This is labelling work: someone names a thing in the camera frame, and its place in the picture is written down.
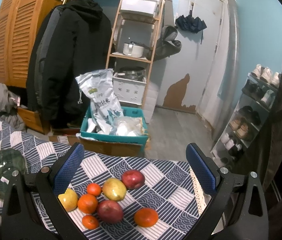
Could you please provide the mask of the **small tangerine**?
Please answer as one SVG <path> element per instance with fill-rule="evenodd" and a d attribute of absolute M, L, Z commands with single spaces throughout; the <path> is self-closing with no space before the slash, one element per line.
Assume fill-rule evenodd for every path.
<path fill-rule="evenodd" d="M 85 215 L 82 217 L 82 225 L 88 230 L 94 230 L 98 228 L 99 222 L 94 216 Z"/>
<path fill-rule="evenodd" d="M 98 197 L 102 193 L 102 188 L 96 183 L 90 183 L 87 185 L 87 193 Z"/>

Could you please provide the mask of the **yellow green mango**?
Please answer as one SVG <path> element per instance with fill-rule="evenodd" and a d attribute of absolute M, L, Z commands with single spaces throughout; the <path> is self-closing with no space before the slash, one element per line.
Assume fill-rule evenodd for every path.
<path fill-rule="evenodd" d="M 124 200 L 127 189 L 121 180 L 108 178 L 103 184 L 102 192 L 108 199 L 120 202 Z"/>

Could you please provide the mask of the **red apple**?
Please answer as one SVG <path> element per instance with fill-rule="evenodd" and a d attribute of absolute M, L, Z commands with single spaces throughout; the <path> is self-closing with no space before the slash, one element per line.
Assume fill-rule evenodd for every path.
<path fill-rule="evenodd" d="M 121 175 L 121 181 L 129 190 L 142 187 L 145 183 L 145 176 L 138 170 L 128 170 Z"/>
<path fill-rule="evenodd" d="M 98 217 L 105 223 L 116 224 L 123 219 L 122 207 L 113 200 L 103 200 L 97 207 Z"/>

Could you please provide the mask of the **large orange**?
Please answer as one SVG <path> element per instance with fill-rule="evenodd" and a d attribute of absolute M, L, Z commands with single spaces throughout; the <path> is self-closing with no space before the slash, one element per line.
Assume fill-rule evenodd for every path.
<path fill-rule="evenodd" d="M 144 207 L 134 214 L 134 222 L 143 228 L 154 226 L 158 220 L 158 213 L 152 208 Z"/>

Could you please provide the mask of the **blue white patterned tablecloth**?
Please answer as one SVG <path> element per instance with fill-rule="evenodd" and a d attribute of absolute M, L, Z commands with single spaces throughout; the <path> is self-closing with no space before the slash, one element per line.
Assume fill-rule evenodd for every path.
<path fill-rule="evenodd" d="M 0 119 L 0 150 L 8 148 L 21 152 L 26 172 L 36 173 L 44 166 L 51 166 L 69 146 L 16 131 Z M 145 184 L 127 191 L 120 202 L 124 213 L 120 223 L 101 222 L 98 228 L 88 230 L 82 225 L 84 214 L 79 209 L 69 213 L 71 219 L 89 239 L 182 239 L 206 206 L 202 188 L 186 162 L 111 157 L 87 151 L 69 187 L 81 196 L 87 192 L 88 184 L 103 185 L 108 178 L 120 178 L 130 169 L 140 170 Z M 149 228 L 134 222 L 134 214 L 144 207 L 156 210 L 159 216 L 157 223 Z"/>

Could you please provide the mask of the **green glass bowl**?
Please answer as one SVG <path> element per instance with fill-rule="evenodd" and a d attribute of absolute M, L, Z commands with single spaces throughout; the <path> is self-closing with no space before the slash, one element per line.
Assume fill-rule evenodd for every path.
<path fill-rule="evenodd" d="M 12 173 L 24 174 L 26 161 L 19 150 L 8 148 L 0 150 L 0 199 L 4 199 Z"/>

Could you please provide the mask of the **wooden drawer box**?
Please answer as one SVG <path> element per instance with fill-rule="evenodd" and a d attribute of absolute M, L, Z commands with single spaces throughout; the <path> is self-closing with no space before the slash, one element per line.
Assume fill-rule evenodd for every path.
<path fill-rule="evenodd" d="M 39 112 L 29 111 L 28 109 L 21 107 L 17 108 L 17 112 L 27 128 L 44 135 L 47 135 L 50 132 L 50 125 L 41 117 Z"/>

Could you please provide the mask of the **brown cardboard box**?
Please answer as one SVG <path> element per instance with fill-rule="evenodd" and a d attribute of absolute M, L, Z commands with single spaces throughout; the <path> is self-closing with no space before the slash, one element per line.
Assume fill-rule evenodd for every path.
<path fill-rule="evenodd" d="M 79 142 L 84 146 L 86 151 L 118 157 L 137 157 L 142 148 L 138 144 L 87 140 L 81 137 L 76 137 L 75 135 L 52 135 L 49 136 L 49 140 L 70 146 L 72 146 L 75 142 Z"/>

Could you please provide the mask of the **grey clothes pile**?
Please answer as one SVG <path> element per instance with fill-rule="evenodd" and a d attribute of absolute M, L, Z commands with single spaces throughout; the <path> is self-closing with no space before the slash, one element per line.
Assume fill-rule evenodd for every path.
<path fill-rule="evenodd" d="M 7 122 L 17 131 L 26 131 L 26 125 L 17 112 L 20 106 L 20 97 L 8 90 L 8 87 L 0 83 L 0 119 Z"/>

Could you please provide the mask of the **shoe rack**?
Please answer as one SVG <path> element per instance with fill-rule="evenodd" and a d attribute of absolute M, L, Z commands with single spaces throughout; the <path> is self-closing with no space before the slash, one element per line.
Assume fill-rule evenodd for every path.
<path fill-rule="evenodd" d="M 225 129 L 211 150 L 218 167 L 232 169 L 259 134 L 277 96 L 281 74 L 257 64 L 246 83 Z"/>

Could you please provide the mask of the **clear plastic bag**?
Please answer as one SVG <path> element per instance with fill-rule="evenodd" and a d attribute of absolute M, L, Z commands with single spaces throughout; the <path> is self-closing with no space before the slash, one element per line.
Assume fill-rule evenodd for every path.
<path fill-rule="evenodd" d="M 122 137 L 140 137 L 146 135 L 141 117 L 120 116 L 112 124 L 111 135 Z"/>

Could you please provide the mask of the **white rice bag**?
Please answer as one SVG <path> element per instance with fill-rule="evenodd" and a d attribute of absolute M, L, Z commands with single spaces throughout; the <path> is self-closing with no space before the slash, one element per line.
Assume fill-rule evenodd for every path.
<path fill-rule="evenodd" d="M 94 122 L 104 134 L 110 134 L 116 118 L 123 116 L 119 99 L 113 87 L 113 70 L 101 69 L 76 77 L 81 92 L 90 99 Z"/>

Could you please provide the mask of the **teal plastic crate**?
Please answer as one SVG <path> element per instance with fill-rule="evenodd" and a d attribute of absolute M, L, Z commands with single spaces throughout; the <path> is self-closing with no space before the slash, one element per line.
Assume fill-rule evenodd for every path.
<path fill-rule="evenodd" d="M 132 118 L 142 118 L 143 121 L 143 129 L 147 132 L 148 126 L 145 123 L 144 113 L 141 108 L 134 108 L 134 107 L 124 107 L 122 106 L 124 116 L 129 116 Z M 80 128 L 80 135 L 82 138 L 93 138 L 97 141 L 104 141 L 104 142 L 115 142 L 115 143 L 127 143 L 127 144 L 138 144 L 141 145 L 140 152 L 143 152 L 146 146 L 146 142 L 148 140 L 148 135 L 144 134 L 141 136 L 123 136 L 123 135 L 114 135 L 114 134 L 100 134 L 95 132 L 87 132 L 89 128 L 88 119 L 92 117 L 90 107 L 88 107 L 85 117 L 82 121 L 81 128 Z"/>

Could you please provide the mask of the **white door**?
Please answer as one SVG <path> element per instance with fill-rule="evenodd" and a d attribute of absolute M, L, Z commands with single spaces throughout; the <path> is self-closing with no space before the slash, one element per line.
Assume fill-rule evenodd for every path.
<path fill-rule="evenodd" d="M 180 0 L 177 16 L 199 17 L 207 28 L 194 34 L 179 30 L 181 52 L 165 60 L 157 106 L 194 113 L 202 101 L 219 42 L 221 0 Z"/>

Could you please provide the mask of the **white patterned storage box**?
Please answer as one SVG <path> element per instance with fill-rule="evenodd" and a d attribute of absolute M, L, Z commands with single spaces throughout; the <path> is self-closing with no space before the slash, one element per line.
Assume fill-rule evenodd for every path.
<path fill-rule="evenodd" d="M 146 79 L 127 79 L 121 74 L 113 76 L 114 92 L 120 102 L 141 106 L 146 87 Z"/>

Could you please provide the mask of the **steel steamer pot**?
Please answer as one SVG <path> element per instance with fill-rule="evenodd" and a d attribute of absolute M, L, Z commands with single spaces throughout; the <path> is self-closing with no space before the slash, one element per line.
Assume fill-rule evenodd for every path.
<path fill-rule="evenodd" d="M 118 71 L 117 76 L 129 80 L 142 81 L 145 76 L 145 68 L 140 66 L 122 67 Z"/>

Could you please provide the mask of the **black hanging coat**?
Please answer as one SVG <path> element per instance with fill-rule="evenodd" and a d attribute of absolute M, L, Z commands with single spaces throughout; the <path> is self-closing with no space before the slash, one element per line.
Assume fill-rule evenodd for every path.
<path fill-rule="evenodd" d="M 26 81 L 27 107 L 53 129 L 80 126 L 90 100 L 76 77 L 106 66 L 112 26 L 93 0 L 58 5 L 44 18 Z"/>

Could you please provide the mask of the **grey hanging bag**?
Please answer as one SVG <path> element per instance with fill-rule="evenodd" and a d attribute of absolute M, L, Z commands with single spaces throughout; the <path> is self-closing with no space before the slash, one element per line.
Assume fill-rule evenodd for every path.
<path fill-rule="evenodd" d="M 182 43 L 176 40 L 178 31 L 174 26 L 164 26 L 161 36 L 157 40 L 155 55 L 153 61 L 159 61 L 175 55 L 181 51 Z"/>

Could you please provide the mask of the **wooden ladder shelf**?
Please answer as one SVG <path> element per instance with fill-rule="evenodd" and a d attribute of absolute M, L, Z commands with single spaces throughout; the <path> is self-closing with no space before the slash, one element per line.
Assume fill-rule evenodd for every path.
<path fill-rule="evenodd" d="M 112 66 L 113 85 L 122 105 L 143 108 L 165 0 L 120 0 L 113 24 L 106 68 Z"/>

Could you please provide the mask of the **white cooking pot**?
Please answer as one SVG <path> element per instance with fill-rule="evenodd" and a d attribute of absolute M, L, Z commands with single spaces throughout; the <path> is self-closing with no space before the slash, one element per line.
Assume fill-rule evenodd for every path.
<path fill-rule="evenodd" d="M 124 43 L 122 53 L 131 57 L 143 57 L 145 50 L 150 50 L 150 47 L 143 43 L 131 41 L 129 43 Z"/>

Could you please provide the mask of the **dark blue umbrella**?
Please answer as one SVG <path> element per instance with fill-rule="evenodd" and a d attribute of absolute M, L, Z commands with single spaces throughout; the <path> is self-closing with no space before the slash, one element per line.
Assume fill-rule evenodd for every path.
<path fill-rule="evenodd" d="M 184 38 L 202 44 L 203 31 L 207 29 L 204 20 L 201 20 L 199 17 L 193 18 L 191 15 L 186 17 L 182 15 L 176 19 L 175 25 Z"/>

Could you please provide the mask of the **wooden louvered wardrobe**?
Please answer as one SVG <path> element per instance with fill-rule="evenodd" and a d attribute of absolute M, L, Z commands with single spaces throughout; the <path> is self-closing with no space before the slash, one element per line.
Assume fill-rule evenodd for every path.
<path fill-rule="evenodd" d="M 3 0 L 0 6 L 0 83 L 24 88 L 38 30 L 59 0 Z"/>

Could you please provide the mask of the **white storage bin upper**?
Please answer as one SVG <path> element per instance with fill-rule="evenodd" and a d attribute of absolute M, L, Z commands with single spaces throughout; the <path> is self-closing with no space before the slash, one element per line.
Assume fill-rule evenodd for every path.
<path fill-rule="evenodd" d="M 122 0 L 120 12 L 155 17 L 159 0 Z"/>

